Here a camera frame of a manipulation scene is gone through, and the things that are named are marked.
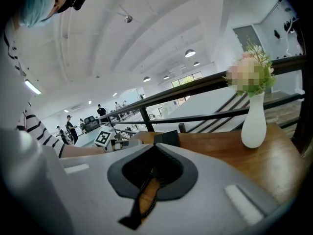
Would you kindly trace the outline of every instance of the black and white square marker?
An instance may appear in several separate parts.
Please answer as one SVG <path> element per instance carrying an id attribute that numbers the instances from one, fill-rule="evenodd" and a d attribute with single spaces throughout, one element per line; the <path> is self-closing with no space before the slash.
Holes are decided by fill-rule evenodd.
<path id="1" fill-rule="evenodd" d="M 110 138 L 111 138 L 112 132 L 106 132 L 106 131 L 101 131 L 97 138 L 94 140 L 94 143 L 100 146 L 107 147 Z"/>

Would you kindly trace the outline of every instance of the white strip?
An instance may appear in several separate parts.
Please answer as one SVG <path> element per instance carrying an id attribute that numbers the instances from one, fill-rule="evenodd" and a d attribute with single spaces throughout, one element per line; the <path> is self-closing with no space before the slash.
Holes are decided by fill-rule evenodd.
<path id="1" fill-rule="evenodd" d="M 253 226 L 264 219 L 262 213 L 260 213 L 236 185 L 229 185 L 224 190 L 249 226 Z"/>
<path id="2" fill-rule="evenodd" d="M 88 164 L 80 164 L 80 165 L 77 165 L 77 166 L 64 168 L 64 170 L 65 170 L 65 172 L 67 174 L 75 173 L 75 172 L 86 170 L 86 169 L 89 169 L 89 165 Z"/>

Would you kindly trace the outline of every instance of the wooden table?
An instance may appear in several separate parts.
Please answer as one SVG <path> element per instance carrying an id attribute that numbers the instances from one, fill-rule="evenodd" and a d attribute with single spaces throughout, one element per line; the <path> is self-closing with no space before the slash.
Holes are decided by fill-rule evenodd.
<path id="1" fill-rule="evenodd" d="M 158 132 L 140 131 L 131 139 L 153 143 Z M 268 125 L 263 144 L 255 149 L 244 146 L 241 132 L 179 133 L 181 148 L 227 162 L 255 183 L 267 190 L 280 204 L 295 196 L 306 175 L 304 162 L 283 130 L 276 124 Z M 151 182 L 140 199 L 145 211 L 157 189 Z"/>

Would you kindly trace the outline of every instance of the wooden floor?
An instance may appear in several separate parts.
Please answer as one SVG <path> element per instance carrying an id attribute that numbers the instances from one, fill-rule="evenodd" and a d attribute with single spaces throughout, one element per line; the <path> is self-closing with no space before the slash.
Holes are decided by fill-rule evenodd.
<path id="1" fill-rule="evenodd" d="M 264 102 L 273 101 L 284 96 L 288 96 L 288 94 L 284 92 L 275 92 L 275 93 L 265 94 Z M 264 110 L 265 119 L 266 119 L 267 124 L 284 123 L 288 120 L 298 117 L 300 114 L 300 109 L 301 109 L 301 102 L 294 101 L 288 104 L 284 104 L 278 107 Z M 289 138 L 292 138 L 295 128 L 296 128 L 296 124 L 290 127 L 287 127 L 283 130 Z"/>

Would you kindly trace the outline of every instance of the gray plastic device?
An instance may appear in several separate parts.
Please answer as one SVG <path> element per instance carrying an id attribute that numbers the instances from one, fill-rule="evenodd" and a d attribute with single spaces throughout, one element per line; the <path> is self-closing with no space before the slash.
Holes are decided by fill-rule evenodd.
<path id="1" fill-rule="evenodd" d="M 119 196 L 108 181 L 110 166 L 136 152 L 142 144 L 103 155 L 59 159 L 55 151 L 40 145 L 24 132 L 0 130 L 0 167 L 11 194 L 30 215 L 52 234 L 235 234 L 248 226 L 224 193 L 227 185 L 244 188 L 259 208 L 270 214 L 278 207 L 262 188 L 228 164 L 179 147 L 156 144 L 191 161 L 198 171 L 193 187 L 180 199 L 158 201 L 135 231 L 118 221 L 132 209 L 134 200 Z M 87 164 L 67 174 L 65 168 Z"/>

